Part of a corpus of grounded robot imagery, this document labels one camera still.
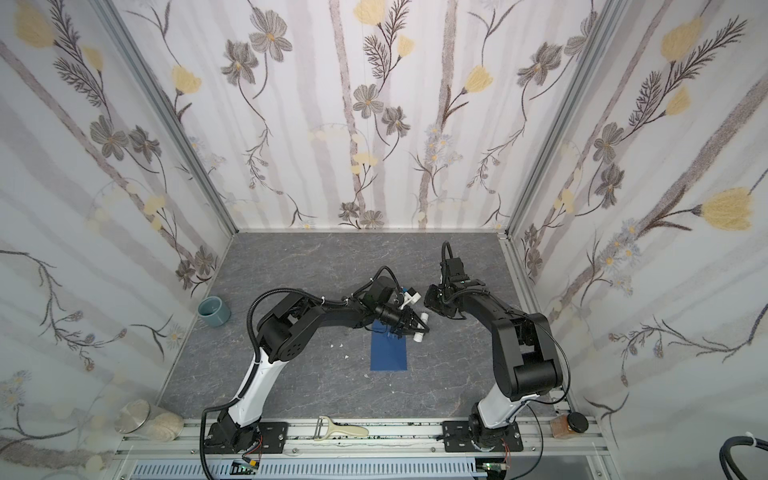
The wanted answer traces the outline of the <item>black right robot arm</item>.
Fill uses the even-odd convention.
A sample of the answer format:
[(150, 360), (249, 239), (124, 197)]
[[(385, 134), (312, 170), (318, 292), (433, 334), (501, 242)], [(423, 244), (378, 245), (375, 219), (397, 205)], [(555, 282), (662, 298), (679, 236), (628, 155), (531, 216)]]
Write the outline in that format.
[(563, 385), (558, 348), (546, 317), (505, 303), (471, 279), (458, 257), (440, 262), (441, 280), (428, 288), (426, 307), (443, 317), (470, 315), (491, 335), (494, 385), (472, 409), (469, 440), (491, 450), (511, 432), (517, 414)]

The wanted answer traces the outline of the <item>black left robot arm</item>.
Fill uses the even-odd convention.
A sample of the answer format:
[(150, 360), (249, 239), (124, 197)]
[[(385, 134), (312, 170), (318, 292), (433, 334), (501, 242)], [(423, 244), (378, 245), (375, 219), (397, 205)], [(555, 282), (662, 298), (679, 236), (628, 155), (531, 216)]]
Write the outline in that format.
[(378, 322), (384, 333), (397, 338), (429, 333), (427, 321), (412, 307), (418, 299), (418, 292), (402, 289), (390, 277), (372, 278), (340, 300), (288, 287), (257, 297), (246, 318), (252, 362), (232, 400), (204, 409), (200, 453), (236, 454), (257, 446), (263, 438), (259, 423), (274, 384), (319, 329), (366, 329)]

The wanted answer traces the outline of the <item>white glue stick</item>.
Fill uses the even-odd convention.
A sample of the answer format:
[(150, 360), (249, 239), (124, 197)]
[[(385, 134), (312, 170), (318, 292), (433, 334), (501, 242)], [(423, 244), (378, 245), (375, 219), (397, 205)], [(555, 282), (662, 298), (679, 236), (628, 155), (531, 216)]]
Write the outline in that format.
[(428, 321), (429, 321), (429, 314), (426, 312), (422, 312), (419, 316), (419, 320), (417, 322), (417, 328), (413, 335), (413, 340), (416, 343), (421, 343), (424, 339), (424, 336), (429, 332)]

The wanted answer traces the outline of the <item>dark blue envelope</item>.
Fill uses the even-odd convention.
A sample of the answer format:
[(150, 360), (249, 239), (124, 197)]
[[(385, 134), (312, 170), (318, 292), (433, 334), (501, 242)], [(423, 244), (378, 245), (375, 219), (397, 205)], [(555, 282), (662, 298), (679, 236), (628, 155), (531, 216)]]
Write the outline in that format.
[(398, 337), (390, 328), (375, 320), (371, 327), (370, 370), (399, 372), (407, 370), (406, 338)]

